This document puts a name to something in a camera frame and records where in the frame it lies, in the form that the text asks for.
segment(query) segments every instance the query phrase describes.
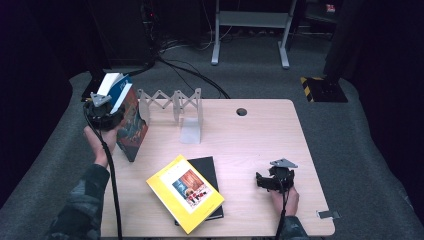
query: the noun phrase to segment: book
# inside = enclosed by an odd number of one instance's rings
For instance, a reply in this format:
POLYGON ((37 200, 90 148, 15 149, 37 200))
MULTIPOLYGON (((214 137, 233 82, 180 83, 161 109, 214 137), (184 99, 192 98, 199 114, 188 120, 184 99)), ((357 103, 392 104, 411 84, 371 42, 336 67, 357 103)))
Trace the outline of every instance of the book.
POLYGON ((128 161, 134 162, 148 126, 140 116, 139 100, 131 78, 122 74, 113 74, 113 76, 115 78, 109 76, 109 73, 106 74, 106 81, 102 82, 97 94, 111 96, 112 110, 110 113, 115 113, 120 107, 125 108, 124 123, 118 129, 116 143, 124 152, 128 161))
POLYGON ((125 88, 125 85, 127 85, 128 83, 132 83, 132 81, 129 75, 123 76, 121 73, 119 73, 117 78, 111 84, 110 82, 112 81, 113 77, 108 77, 109 74, 112 73, 106 74, 102 84, 100 85, 99 91, 97 91, 97 94, 103 96, 110 96, 110 103, 112 104, 112 106, 115 107, 116 101, 118 101, 119 97, 121 96, 122 90, 125 88))
POLYGON ((135 89, 132 83, 128 83, 111 111, 113 112, 114 109, 122 105, 125 107, 124 124, 118 129, 116 143, 130 162, 135 161, 148 130, 146 121, 140 116, 138 104, 139 101, 135 89))
POLYGON ((99 89, 97 90, 97 94, 106 96, 115 82, 117 82, 122 77, 122 73, 106 73, 106 75, 103 77, 99 89))
POLYGON ((187 234, 224 202, 224 197, 182 155, 146 182, 187 234))
MULTIPOLYGON (((203 157, 203 158, 195 158, 189 159, 189 163, 202 174, 203 177, 219 192, 218 180, 216 178, 215 165, 213 163, 213 157, 203 157)), ((205 221, 223 218, 224 210, 222 205, 218 207, 205 221)))

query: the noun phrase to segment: table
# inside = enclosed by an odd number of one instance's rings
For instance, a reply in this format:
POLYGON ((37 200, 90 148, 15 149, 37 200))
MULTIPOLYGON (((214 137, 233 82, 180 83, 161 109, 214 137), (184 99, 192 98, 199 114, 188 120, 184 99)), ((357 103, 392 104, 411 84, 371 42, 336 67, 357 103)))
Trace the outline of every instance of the table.
POLYGON ((218 64, 219 51, 221 47, 219 29, 220 26, 250 26, 250 27, 270 27, 284 28, 284 34, 281 41, 278 42, 280 51, 281 65, 284 69, 289 69, 289 60, 287 57, 286 43, 289 35, 293 13, 297 0, 291 0, 288 13, 265 13, 265 12, 241 12, 241 11, 221 11, 219 0, 216 0, 215 13, 215 44, 212 53, 212 65, 218 64))
MULTIPOLYGON (((294 169, 300 194, 297 215, 306 232, 310 236, 332 235, 333 220, 316 215, 317 210, 328 210, 328 206, 293 103, 281 99, 202 101, 201 144, 180 143, 180 127, 173 119, 172 106, 161 109, 152 104, 149 130, 136 160, 128 162, 123 152, 115 149, 123 235, 187 237, 146 183, 178 154, 188 159, 213 156, 219 189, 225 198, 225 217, 202 223, 188 237, 273 236, 279 216, 270 193, 257 187, 255 173, 268 176, 269 163, 282 157, 299 166, 294 169), (239 116, 239 108, 246 109, 247 115, 239 116)), ((184 117, 196 114, 194 107, 187 107, 184 117)), ((103 237, 117 236, 110 181, 101 231, 103 237)))

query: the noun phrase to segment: camouflage sleeve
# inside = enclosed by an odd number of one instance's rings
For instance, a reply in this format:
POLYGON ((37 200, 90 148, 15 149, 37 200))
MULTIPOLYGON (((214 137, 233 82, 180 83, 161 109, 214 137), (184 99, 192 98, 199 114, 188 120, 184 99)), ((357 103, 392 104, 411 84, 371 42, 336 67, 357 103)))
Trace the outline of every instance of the camouflage sleeve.
POLYGON ((295 216, 285 217, 282 239, 307 240, 309 239, 299 219, 295 216))
POLYGON ((91 165, 70 192, 45 239, 100 239, 103 198, 109 176, 106 168, 91 165))

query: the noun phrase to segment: person's hand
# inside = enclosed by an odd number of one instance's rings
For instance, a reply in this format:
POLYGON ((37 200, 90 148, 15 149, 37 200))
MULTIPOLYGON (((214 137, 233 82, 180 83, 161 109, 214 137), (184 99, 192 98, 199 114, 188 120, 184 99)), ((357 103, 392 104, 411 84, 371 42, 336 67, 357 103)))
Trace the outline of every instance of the person's hand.
MULTIPOLYGON (((115 146, 116 146, 116 134, 118 132, 118 128, 119 126, 110 131, 101 132, 103 141, 106 142, 111 154, 113 153, 113 150, 115 149, 115 146)), ((93 132, 93 130, 89 126, 86 126, 84 128, 84 135, 87 138, 87 141, 90 144, 91 149, 93 150, 93 153, 95 155, 94 163, 107 168, 108 161, 107 161, 106 152, 103 149, 103 145, 100 142, 97 135, 93 132)))
MULTIPOLYGON (((283 211, 283 194, 277 192, 277 191, 270 191, 272 202, 274 204, 275 211, 278 215, 281 214, 281 211, 283 211)), ((289 194, 287 199, 287 205, 286 205, 286 216, 295 216, 297 213, 297 207, 299 205, 299 193, 296 191, 296 188, 293 186, 290 188, 289 192, 286 193, 289 194)))

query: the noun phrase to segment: printed picture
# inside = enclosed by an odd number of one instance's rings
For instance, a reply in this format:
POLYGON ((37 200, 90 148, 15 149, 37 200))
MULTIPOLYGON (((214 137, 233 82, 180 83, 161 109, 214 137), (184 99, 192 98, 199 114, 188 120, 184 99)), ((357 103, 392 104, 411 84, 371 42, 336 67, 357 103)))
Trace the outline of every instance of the printed picture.
POLYGON ((196 208, 202 200, 206 199, 211 189, 192 171, 188 170, 177 179, 172 186, 191 208, 196 208))
POLYGON ((137 147, 143 141, 143 137, 146 135, 147 125, 146 122, 141 119, 140 114, 136 106, 126 106, 128 109, 125 115, 125 124, 118 130, 118 138, 121 142, 125 143, 125 146, 137 147))

